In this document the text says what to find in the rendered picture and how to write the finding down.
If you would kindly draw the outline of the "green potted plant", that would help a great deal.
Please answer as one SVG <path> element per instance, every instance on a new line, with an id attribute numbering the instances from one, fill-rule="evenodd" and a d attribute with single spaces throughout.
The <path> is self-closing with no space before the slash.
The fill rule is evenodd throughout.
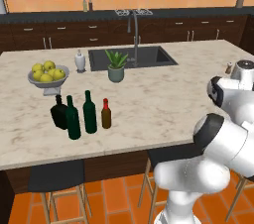
<path id="1" fill-rule="evenodd" d="M 128 56 L 114 51 L 105 51 L 105 53 L 110 61 L 110 65 L 107 66 L 109 80 L 114 83 L 121 82 L 124 78 L 124 66 Z"/>

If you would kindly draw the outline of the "brown bottle with red cap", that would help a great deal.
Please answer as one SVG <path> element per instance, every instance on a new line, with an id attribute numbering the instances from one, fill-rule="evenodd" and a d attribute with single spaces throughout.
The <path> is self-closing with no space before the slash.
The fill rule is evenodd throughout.
<path id="1" fill-rule="evenodd" d="M 103 108 L 101 111 L 102 127 L 109 129 L 111 127 L 111 110 L 108 106 L 108 99 L 103 99 Z"/>

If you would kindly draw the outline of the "dark green glass bottle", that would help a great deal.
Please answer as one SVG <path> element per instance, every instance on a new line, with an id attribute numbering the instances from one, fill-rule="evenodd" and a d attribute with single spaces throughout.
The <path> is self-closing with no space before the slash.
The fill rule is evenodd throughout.
<path id="1" fill-rule="evenodd" d="M 91 101 L 90 91 L 85 91 L 85 102 L 83 104 L 83 116 L 85 131 L 94 134 L 97 131 L 95 104 Z"/>
<path id="2" fill-rule="evenodd" d="M 67 108 L 65 110 L 65 116 L 66 116 L 68 136 L 72 140 L 77 140 L 81 136 L 78 111 L 73 106 L 72 97 L 70 95 L 66 97 L 66 101 L 67 101 Z"/>

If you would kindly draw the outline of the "dark grey sink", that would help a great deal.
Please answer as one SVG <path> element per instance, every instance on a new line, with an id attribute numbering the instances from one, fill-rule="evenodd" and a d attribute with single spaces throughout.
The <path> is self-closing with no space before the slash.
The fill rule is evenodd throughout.
<path id="1" fill-rule="evenodd" d="M 133 48 L 117 48 L 108 49 L 109 52 L 119 52 L 126 58 L 125 68 L 134 68 L 134 49 Z M 92 71 L 106 70 L 110 65 L 110 60 L 105 50 L 89 50 L 88 51 L 90 69 Z M 137 55 L 138 67 L 154 67 L 177 65 L 178 63 L 161 47 L 139 47 Z"/>

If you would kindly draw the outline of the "white soap dispenser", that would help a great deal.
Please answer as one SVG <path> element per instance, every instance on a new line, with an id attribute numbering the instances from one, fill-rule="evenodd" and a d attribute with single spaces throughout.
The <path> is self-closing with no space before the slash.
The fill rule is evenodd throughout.
<path id="1" fill-rule="evenodd" d="M 85 57 L 80 50 L 77 50 L 77 54 L 75 55 L 74 61 L 77 72 L 78 73 L 85 72 Z"/>

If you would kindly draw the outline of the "grey metal tap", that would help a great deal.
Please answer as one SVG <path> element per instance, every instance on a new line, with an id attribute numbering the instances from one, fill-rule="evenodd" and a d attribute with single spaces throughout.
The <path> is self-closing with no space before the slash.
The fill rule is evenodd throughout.
<path id="1" fill-rule="evenodd" d="M 135 36 L 134 36 L 134 67 L 138 66 L 138 45 L 139 45 L 139 34 L 138 34 L 138 17 L 135 10 L 129 11 L 128 16 L 127 33 L 131 33 L 131 18 L 134 18 Z"/>

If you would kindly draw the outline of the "squat black bottle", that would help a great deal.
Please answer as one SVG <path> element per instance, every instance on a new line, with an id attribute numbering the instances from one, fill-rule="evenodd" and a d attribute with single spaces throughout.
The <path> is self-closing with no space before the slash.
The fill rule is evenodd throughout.
<path id="1" fill-rule="evenodd" d="M 59 94 L 56 96 L 56 101 L 57 104 L 51 108 L 52 118 L 57 127 L 66 130 L 65 110 L 67 109 L 67 106 L 63 104 L 62 97 Z"/>

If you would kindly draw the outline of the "wooden stool with black seat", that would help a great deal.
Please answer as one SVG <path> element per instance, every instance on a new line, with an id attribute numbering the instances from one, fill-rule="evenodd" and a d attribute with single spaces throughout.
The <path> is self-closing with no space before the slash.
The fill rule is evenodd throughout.
<path id="1" fill-rule="evenodd" d="M 89 224 L 92 213 L 84 183 L 84 161 L 74 160 L 31 167 L 28 191 L 41 195 L 46 224 Z M 60 221 L 55 199 L 72 194 L 77 195 L 81 215 Z"/>
<path id="2" fill-rule="evenodd" d="M 143 201 L 143 194 L 144 194 L 145 188 L 148 188 L 151 195 L 151 207 L 150 207 L 148 224 L 152 224 L 152 217 L 154 214 L 155 207 L 164 205 L 166 203 L 166 200 L 164 201 L 157 200 L 158 186 L 151 185 L 151 181 L 154 179 L 154 177 L 149 176 L 150 169 L 154 168 L 156 164 L 158 163 L 194 158 L 194 157 L 200 156 L 201 152 L 195 146 L 194 143 L 189 143 L 189 144 L 183 144 L 183 145 L 163 147 L 158 149 L 151 149 L 147 151 L 147 154 L 148 154 L 148 158 L 147 158 L 146 169 L 145 169 L 145 173 L 143 177 L 141 192 L 139 196 L 138 207 L 141 206 L 141 203 Z"/>
<path id="3" fill-rule="evenodd" d="M 232 201 L 232 203 L 229 207 L 229 210 L 226 214 L 225 221 L 228 221 L 228 219 L 230 218 L 230 216 L 232 214 L 232 211 L 233 211 L 233 209 L 234 209 L 241 193 L 243 192 L 243 190 L 254 188 L 254 182 L 253 181 L 248 180 L 247 178 L 245 178 L 241 174 L 239 174 L 238 177 L 239 177 L 239 180 L 238 180 L 238 183 L 236 185 L 236 194 L 235 194 L 235 196 L 233 198 L 233 201 Z"/>

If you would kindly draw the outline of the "grey fruit bowl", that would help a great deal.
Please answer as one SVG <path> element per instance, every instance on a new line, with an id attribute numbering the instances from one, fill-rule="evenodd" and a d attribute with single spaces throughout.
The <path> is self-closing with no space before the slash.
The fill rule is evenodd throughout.
<path id="1" fill-rule="evenodd" d="M 28 73 L 28 80 L 32 84 L 36 85 L 38 88 L 43 88 L 45 96 L 60 94 L 61 86 L 64 84 L 65 80 L 69 76 L 69 69 L 64 65 L 59 65 L 59 68 L 62 69 L 65 73 L 65 77 L 60 80 L 50 82 L 39 82 L 33 78 L 33 73 L 31 71 Z"/>

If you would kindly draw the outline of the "dark wood cupboard run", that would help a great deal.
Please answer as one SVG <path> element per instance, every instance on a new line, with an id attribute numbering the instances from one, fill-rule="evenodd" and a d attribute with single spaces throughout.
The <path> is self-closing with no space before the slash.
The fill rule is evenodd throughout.
<path id="1" fill-rule="evenodd" d="M 0 24 L 0 54 L 9 51 L 66 49 L 134 44 L 128 18 L 58 23 Z M 247 15 L 138 19 L 139 44 L 226 40 L 239 46 Z"/>

